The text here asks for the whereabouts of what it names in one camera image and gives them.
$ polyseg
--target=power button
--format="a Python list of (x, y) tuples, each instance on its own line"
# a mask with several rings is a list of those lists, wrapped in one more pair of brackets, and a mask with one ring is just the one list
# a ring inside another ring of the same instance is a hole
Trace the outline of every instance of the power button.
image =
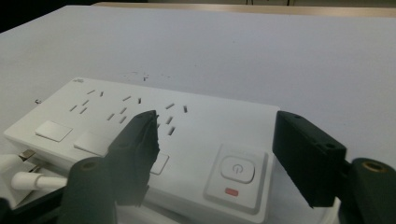
[(221, 162), (221, 175), (240, 183), (248, 184), (253, 180), (254, 164), (236, 157), (226, 157)]

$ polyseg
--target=white table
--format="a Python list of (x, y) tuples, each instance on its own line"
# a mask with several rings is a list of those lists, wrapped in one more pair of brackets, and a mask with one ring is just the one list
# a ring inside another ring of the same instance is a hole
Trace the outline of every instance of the white table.
[[(64, 7), (0, 34), (0, 129), (73, 77), (268, 105), (396, 167), (396, 20)], [(0, 138), (1, 153), (14, 152)], [(318, 223), (278, 165), (269, 223)]]

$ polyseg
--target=table surface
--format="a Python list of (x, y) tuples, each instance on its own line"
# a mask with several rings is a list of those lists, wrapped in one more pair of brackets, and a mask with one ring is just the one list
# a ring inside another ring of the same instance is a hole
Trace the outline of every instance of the table surface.
[[(0, 34), (0, 129), (89, 77), (278, 105), (347, 146), (349, 161), (396, 167), (394, 9), (128, 6), (64, 7)], [(4, 137), (0, 148), (14, 152)], [(307, 206), (280, 165), (271, 205), (269, 223), (318, 223), (324, 211)]]

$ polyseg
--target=white power strip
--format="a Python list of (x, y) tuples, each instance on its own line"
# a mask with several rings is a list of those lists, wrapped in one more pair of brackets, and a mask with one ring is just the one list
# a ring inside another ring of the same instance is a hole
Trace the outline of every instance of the white power strip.
[(5, 131), (69, 169), (105, 156), (133, 116), (155, 109), (161, 152), (146, 200), (204, 223), (264, 223), (278, 107), (75, 78)]

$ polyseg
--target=white switch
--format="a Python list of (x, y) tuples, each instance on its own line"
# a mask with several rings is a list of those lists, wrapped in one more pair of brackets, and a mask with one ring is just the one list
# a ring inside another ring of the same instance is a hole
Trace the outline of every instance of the white switch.
[(47, 120), (35, 130), (35, 134), (55, 142), (61, 142), (72, 130), (71, 128)]
[(158, 153), (157, 160), (152, 165), (150, 172), (155, 175), (160, 175), (168, 159), (169, 156), (163, 155), (162, 153)]
[(85, 132), (74, 143), (74, 147), (91, 152), (98, 156), (105, 156), (111, 141), (95, 133)]
[(262, 167), (267, 158), (261, 148), (222, 144), (207, 179), (204, 197), (227, 208), (256, 214), (265, 178)]
[(227, 179), (248, 184), (254, 176), (254, 165), (251, 161), (226, 157), (221, 163), (221, 175)]

